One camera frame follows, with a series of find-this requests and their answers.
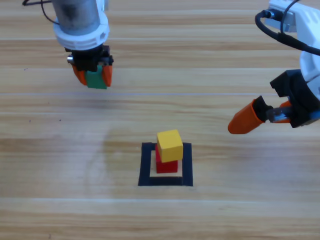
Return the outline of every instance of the tabletop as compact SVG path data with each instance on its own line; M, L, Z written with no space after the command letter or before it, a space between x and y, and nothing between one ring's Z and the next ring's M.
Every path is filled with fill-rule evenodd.
M254 98L284 102L270 81L300 68L255 25L267 0L110 0L107 90L80 84L21 2L0 2L1 240L319 239L320 124L228 132ZM142 144L173 129L193 186L138 186Z

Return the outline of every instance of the white plastic housing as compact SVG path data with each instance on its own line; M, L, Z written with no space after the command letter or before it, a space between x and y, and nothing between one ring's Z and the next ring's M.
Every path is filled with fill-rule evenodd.
M64 48L70 50L84 51L93 49L103 44L109 36L109 22L107 15L104 13L105 0L96 0L100 18L99 27L93 32L85 35L70 35L61 30L58 24L53 24L53 30L58 43Z
M269 9L284 12L291 3L291 0L270 0ZM299 41L313 48L320 48L320 10L295 3L288 11L284 22L290 25L292 30L296 30ZM280 29L280 23L277 26L274 22L269 23L271 27ZM303 51L300 55L300 68L308 87L320 100L320 56Z

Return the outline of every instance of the yellow cube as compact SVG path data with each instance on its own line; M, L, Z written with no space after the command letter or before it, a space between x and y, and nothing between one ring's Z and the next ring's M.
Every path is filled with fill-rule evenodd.
M182 160L184 145L177 129L157 133L157 146L162 163Z

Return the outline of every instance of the green block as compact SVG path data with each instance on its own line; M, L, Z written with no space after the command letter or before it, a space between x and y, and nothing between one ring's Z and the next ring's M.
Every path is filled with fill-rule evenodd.
M107 89L102 78L102 66L98 66L98 71L87 71L85 73L86 85L90 89Z

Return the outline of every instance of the metal cylinder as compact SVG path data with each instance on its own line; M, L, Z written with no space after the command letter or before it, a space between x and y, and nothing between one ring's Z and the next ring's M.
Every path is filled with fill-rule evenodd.
M100 25L96 0L52 0L60 28L79 36L93 32Z

